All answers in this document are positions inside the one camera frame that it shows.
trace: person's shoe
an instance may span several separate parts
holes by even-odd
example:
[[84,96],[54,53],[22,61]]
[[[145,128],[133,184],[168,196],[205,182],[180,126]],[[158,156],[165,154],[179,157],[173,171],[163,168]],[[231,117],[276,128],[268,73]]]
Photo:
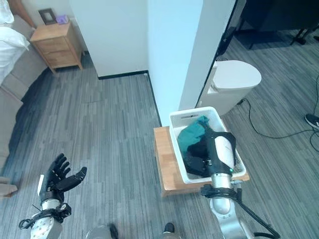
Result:
[[308,124],[310,124],[311,127],[319,129],[319,117],[312,114],[306,114],[305,120]]
[[116,226],[113,223],[108,224],[108,227],[110,229],[111,238],[112,239],[118,239],[119,238],[119,232]]
[[167,223],[165,225],[164,233],[174,233],[175,232],[175,227],[173,223]]

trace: white bin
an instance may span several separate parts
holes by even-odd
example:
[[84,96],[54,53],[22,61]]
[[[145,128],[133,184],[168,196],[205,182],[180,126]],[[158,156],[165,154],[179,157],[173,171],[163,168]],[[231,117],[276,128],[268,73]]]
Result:
[[[178,167],[184,183],[201,183],[211,182],[211,178],[201,178],[200,176],[190,174],[186,172],[183,158],[179,150],[177,143],[177,137],[179,133],[189,126],[191,123],[197,120],[201,116],[209,118],[209,126],[214,131],[226,132],[226,128],[221,121],[217,111],[213,107],[202,107],[185,111],[173,112],[169,115],[169,133],[173,144],[175,156],[178,162]],[[237,150],[236,150],[236,166],[233,172],[233,177],[243,176],[246,173],[245,165],[243,164]]]

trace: baseboard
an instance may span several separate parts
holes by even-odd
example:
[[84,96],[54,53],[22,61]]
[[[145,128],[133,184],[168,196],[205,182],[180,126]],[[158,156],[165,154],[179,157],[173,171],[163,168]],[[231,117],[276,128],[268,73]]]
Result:
[[159,110],[158,110],[158,106],[156,104],[154,91],[153,91],[153,86],[152,86],[152,81],[151,81],[151,78],[150,78],[148,70],[146,70],[146,71],[134,71],[134,72],[128,72],[128,73],[110,75],[110,76],[101,76],[101,77],[98,77],[98,78],[99,78],[99,80],[106,80],[106,79],[111,79],[111,78],[117,78],[117,77],[123,77],[123,76],[133,76],[133,75],[139,75],[139,74],[147,74],[148,75],[148,80],[149,80],[150,86],[151,86],[151,92],[152,92],[152,97],[153,97],[153,101],[154,101],[154,105],[155,105],[155,110],[156,110],[156,114],[158,116],[159,125],[161,127],[162,125],[161,125],[161,121],[160,121]]
[[161,124],[161,121],[160,121],[159,110],[158,110],[158,106],[157,106],[157,104],[156,104],[156,100],[155,100],[155,96],[154,96],[154,91],[153,91],[153,86],[152,86],[152,81],[151,81],[151,78],[150,78],[149,71],[146,71],[146,74],[148,75],[148,79],[149,79],[149,82],[150,82],[151,92],[152,92],[153,101],[154,101],[154,104],[155,104],[156,114],[157,114],[158,120],[159,120],[159,125],[160,125],[160,127],[162,127],[162,124]]
[[123,76],[133,76],[133,75],[139,75],[139,74],[148,74],[149,71],[134,71],[134,72],[127,72],[123,74],[116,74],[116,75],[109,75],[109,76],[100,76],[98,77],[99,80],[106,80],[106,79],[111,79],[111,78],[117,78],[117,77],[123,77]]

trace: white wall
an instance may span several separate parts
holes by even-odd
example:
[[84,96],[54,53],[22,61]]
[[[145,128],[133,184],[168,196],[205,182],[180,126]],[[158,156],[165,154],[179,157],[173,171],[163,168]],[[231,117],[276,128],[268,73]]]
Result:
[[202,0],[148,1],[149,74],[163,126],[178,110],[202,5]]
[[235,0],[148,0],[149,73],[163,126],[194,108]]
[[146,0],[70,0],[98,76],[148,69]]
[[235,0],[204,1],[179,110],[196,107],[234,4]]
[[56,16],[64,14],[67,15],[69,19],[72,20],[74,30],[78,36],[83,50],[87,50],[81,31],[77,25],[77,22],[74,20],[74,14],[68,0],[22,0],[22,3],[36,26],[44,24],[38,12],[41,9],[51,8]]

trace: purple box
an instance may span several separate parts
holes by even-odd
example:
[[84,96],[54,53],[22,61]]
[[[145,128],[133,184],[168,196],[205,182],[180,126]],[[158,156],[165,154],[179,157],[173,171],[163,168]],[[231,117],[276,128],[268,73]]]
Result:
[[56,22],[59,24],[67,24],[69,22],[69,18],[67,15],[57,16]]

